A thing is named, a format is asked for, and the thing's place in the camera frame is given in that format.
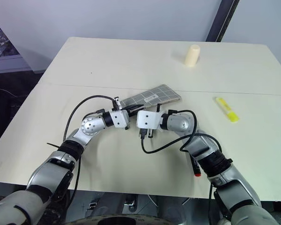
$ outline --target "white table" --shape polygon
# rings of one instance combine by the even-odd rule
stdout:
[[[182,82],[178,74],[171,77],[164,76],[164,73],[151,74],[149,77],[145,75],[145,72],[149,71],[146,65],[150,63],[145,54],[149,49],[145,47],[146,43],[150,45],[152,51],[149,58],[154,55],[155,45],[161,51],[164,43],[171,46],[173,50],[175,47],[181,49],[179,45],[189,46],[192,43],[155,41],[153,45],[152,41],[119,40],[119,42],[123,48],[125,43],[129,46],[135,43],[135,51],[143,52],[143,56],[142,58],[139,54],[135,56],[131,51],[131,58],[139,57],[137,64],[134,64],[134,70],[130,67],[132,64],[129,64],[127,67],[110,68],[110,71],[113,70],[113,75],[105,73],[111,64],[124,63],[124,58],[127,59],[127,56],[121,54],[114,57],[113,61],[109,61],[109,65],[102,67],[102,70],[99,66],[95,66],[96,70],[89,70],[96,74],[106,74],[103,77],[93,74],[85,76],[87,69],[84,63],[87,62],[79,55],[81,51],[84,52],[84,57],[89,54],[89,65],[95,65],[94,62],[98,61],[92,56],[103,54],[98,49],[111,49],[113,43],[118,45],[118,42],[85,38],[70,38],[67,41],[0,139],[0,182],[26,184],[34,169],[55,150],[46,142],[61,144],[70,112],[85,97],[104,94],[111,97],[120,96],[124,99],[142,92],[142,89],[151,89],[165,83],[182,97],[181,102],[168,104],[165,107],[194,110],[200,127],[219,140],[225,156],[234,160],[236,167],[255,188],[261,200],[281,201],[281,66],[266,47],[229,44],[236,52],[244,48],[249,51],[251,47],[253,50],[250,52],[259,51],[260,57],[262,55],[263,64],[266,65],[262,66],[262,59],[257,59],[260,62],[259,66],[256,66],[255,70],[251,69],[251,81],[260,81],[260,85],[254,89],[254,85],[249,81],[249,85],[242,86],[245,83],[245,76],[233,79],[239,71],[231,74],[229,70],[232,70],[232,67],[225,69],[224,61],[221,63],[221,71],[226,73],[218,74],[221,79],[215,79],[215,75],[210,75],[214,82],[212,85],[207,82],[207,74],[200,74],[199,71],[193,73],[193,69],[184,68],[181,63],[173,63],[172,70],[184,71],[184,76],[186,71],[189,71],[192,79]],[[210,49],[216,48],[216,45],[219,49],[223,46],[221,55],[225,55],[226,52],[226,55],[229,55],[226,56],[227,60],[229,59],[229,62],[237,68],[240,64],[243,64],[244,68],[253,65],[250,61],[246,62],[246,57],[242,59],[237,53],[230,54],[230,48],[225,48],[227,44],[200,43],[200,45],[206,45],[206,52],[208,46]],[[92,48],[89,52],[89,46],[96,46],[96,48]],[[199,62],[202,69],[208,67],[202,65],[204,61],[202,54]],[[273,71],[272,76],[277,77],[276,85],[270,84],[275,79],[269,73],[265,73],[267,70],[264,67]],[[265,73],[263,79],[259,71]],[[134,76],[137,73],[144,74],[143,79],[147,83]],[[237,93],[230,93],[232,87]],[[223,97],[239,115],[238,123],[232,124],[224,116],[213,100],[217,96]],[[96,99],[86,102],[73,117],[69,132],[80,125],[86,113],[110,107],[108,100]],[[171,132],[158,132],[152,142],[150,139],[145,139],[145,145],[150,150],[150,146],[157,148],[175,138],[177,136]],[[83,153],[78,189],[207,198],[209,182],[205,175],[200,178],[193,176],[185,153],[178,151],[181,144],[177,143],[164,151],[147,155],[141,150],[135,118],[132,119],[131,129],[128,131],[109,128],[95,137]],[[71,183],[70,188],[74,188],[74,182]]]

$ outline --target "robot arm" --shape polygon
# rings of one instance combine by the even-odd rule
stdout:
[[[177,111],[146,112],[139,111],[137,126],[142,129],[165,129],[174,131],[180,137],[193,132],[194,118]],[[222,214],[233,225],[271,224],[275,219],[263,208],[258,195],[241,173],[226,159],[218,146],[203,131],[197,129],[194,136],[184,149],[199,163],[207,174],[208,180],[216,188],[214,197]]]
[[[80,128],[33,172],[26,190],[14,192],[0,201],[0,225],[37,224],[50,202],[66,193],[75,164],[90,140],[107,127],[125,128],[129,122],[125,110],[84,118]]]

